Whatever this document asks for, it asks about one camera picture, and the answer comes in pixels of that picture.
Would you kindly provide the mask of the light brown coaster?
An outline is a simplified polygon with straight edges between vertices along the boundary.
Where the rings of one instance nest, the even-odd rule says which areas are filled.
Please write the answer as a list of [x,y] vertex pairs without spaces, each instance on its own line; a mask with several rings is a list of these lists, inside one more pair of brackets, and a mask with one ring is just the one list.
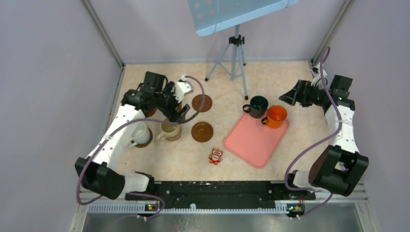
[[182,133],[176,134],[173,137],[166,138],[167,141],[176,141],[181,137]]

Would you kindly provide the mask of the red owl figure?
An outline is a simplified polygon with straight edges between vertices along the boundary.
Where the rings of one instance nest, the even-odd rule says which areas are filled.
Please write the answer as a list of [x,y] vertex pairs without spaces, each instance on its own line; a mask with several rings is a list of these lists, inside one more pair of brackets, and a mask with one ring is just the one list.
[[209,163],[218,165],[222,160],[223,151],[213,148],[212,153],[209,155]]

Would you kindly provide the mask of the dark brown wooden coaster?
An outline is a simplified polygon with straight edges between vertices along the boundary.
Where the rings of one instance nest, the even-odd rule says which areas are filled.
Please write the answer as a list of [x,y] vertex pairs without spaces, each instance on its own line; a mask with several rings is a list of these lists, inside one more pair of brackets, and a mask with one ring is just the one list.
[[211,97],[203,94],[196,95],[191,102],[193,109],[201,113],[209,111],[212,104],[213,102]]

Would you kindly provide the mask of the orange mug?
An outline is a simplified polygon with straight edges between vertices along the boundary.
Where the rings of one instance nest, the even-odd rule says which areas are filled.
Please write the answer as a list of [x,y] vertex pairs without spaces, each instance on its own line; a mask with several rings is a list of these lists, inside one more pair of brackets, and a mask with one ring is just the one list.
[[277,129],[282,125],[287,115],[287,111],[283,106],[273,105],[267,110],[266,116],[261,119],[261,123],[272,129]]

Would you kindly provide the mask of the pink tray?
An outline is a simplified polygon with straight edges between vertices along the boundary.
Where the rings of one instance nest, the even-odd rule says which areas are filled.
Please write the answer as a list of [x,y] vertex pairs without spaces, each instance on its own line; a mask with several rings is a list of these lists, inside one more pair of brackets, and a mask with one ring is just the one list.
[[288,127],[288,120],[284,120],[279,128],[272,129],[263,125],[260,119],[243,113],[224,139],[223,145],[249,165],[261,169],[271,159]]

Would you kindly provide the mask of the dark brown ridged coaster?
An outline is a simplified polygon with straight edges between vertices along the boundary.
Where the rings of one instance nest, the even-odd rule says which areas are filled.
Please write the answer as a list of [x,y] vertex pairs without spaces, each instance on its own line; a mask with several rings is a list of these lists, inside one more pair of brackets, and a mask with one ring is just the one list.
[[182,109],[182,104],[180,103],[180,104],[177,106],[177,108],[175,109],[175,111],[176,111],[177,113],[179,113],[179,112],[181,111],[181,109]]

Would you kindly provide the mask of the dark green mug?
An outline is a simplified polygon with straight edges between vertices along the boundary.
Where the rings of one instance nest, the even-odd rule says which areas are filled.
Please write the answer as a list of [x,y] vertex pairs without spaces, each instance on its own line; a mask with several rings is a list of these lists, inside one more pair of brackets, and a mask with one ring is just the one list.
[[262,118],[267,111],[269,102],[263,96],[254,96],[250,99],[249,104],[243,105],[242,109],[252,118]]

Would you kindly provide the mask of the dark brown coaster front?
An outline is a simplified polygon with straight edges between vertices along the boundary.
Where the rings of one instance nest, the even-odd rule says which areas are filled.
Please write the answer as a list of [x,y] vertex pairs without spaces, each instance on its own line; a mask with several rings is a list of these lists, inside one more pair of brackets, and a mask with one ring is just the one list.
[[191,129],[193,139],[200,143],[208,142],[214,135],[214,129],[208,122],[198,122]]

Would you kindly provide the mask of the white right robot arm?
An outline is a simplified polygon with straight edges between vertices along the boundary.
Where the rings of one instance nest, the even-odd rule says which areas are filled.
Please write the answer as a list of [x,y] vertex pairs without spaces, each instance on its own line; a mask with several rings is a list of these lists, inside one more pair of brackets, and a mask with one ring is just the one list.
[[310,81],[298,80],[296,85],[279,100],[303,107],[319,106],[324,111],[328,126],[328,146],[313,163],[309,171],[285,173],[283,192],[289,199],[297,199],[304,190],[328,191],[349,196],[366,171],[369,160],[356,146],[352,119],[353,100],[348,98],[352,79],[335,75],[328,91],[313,86]]

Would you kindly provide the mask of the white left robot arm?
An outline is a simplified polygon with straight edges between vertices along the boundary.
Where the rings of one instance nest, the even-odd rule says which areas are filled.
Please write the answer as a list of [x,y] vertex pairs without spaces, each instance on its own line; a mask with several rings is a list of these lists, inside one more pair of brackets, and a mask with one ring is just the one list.
[[78,158],[74,164],[79,176],[76,198],[80,204],[83,203],[80,199],[81,188],[111,200],[128,192],[137,192],[144,200],[154,196],[155,187],[150,175],[142,172],[119,174],[116,167],[129,142],[143,145],[152,140],[145,124],[150,120],[148,113],[160,111],[171,124],[186,122],[185,115],[190,107],[177,108],[183,98],[194,91],[189,78],[182,75],[173,82],[168,81],[165,75],[146,72],[144,81],[124,94],[114,120],[97,146],[86,158]]

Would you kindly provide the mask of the beige mug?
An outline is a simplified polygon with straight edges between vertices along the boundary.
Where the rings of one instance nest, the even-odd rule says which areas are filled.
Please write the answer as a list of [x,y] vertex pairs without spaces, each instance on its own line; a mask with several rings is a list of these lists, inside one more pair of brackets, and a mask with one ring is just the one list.
[[166,138],[182,133],[182,126],[179,124],[161,123],[160,130],[160,133],[156,137],[157,141],[166,140]]

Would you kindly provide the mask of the white mug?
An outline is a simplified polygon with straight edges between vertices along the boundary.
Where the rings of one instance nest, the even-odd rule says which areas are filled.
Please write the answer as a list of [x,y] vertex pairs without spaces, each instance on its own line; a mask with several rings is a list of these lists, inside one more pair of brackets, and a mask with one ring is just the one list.
[[144,122],[136,124],[136,128],[131,135],[130,145],[137,148],[143,148],[148,146],[152,141],[151,130],[146,126]]

